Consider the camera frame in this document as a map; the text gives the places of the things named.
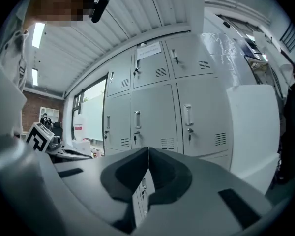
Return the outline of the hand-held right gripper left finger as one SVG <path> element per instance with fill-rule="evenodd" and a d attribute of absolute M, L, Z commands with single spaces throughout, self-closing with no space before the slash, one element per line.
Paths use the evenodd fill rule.
<path fill-rule="evenodd" d="M 133 194 L 148 170 L 147 147 L 54 166 L 88 211 L 124 233 L 136 229 Z"/>

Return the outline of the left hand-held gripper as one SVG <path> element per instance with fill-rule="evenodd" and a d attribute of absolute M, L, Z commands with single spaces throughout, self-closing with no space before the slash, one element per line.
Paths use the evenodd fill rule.
<path fill-rule="evenodd" d="M 61 160 L 88 160 L 92 156 L 74 149 L 61 147 L 61 138 L 39 122 L 33 123 L 26 136 L 26 142 L 35 151 L 47 152 L 57 150 L 55 157 Z"/>

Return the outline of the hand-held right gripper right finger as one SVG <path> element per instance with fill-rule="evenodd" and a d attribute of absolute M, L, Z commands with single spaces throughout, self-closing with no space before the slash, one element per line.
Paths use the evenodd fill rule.
<path fill-rule="evenodd" d="M 150 147 L 148 168 L 155 192 L 140 236 L 232 236 L 272 209 L 259 190 L 212 162 Z"/>

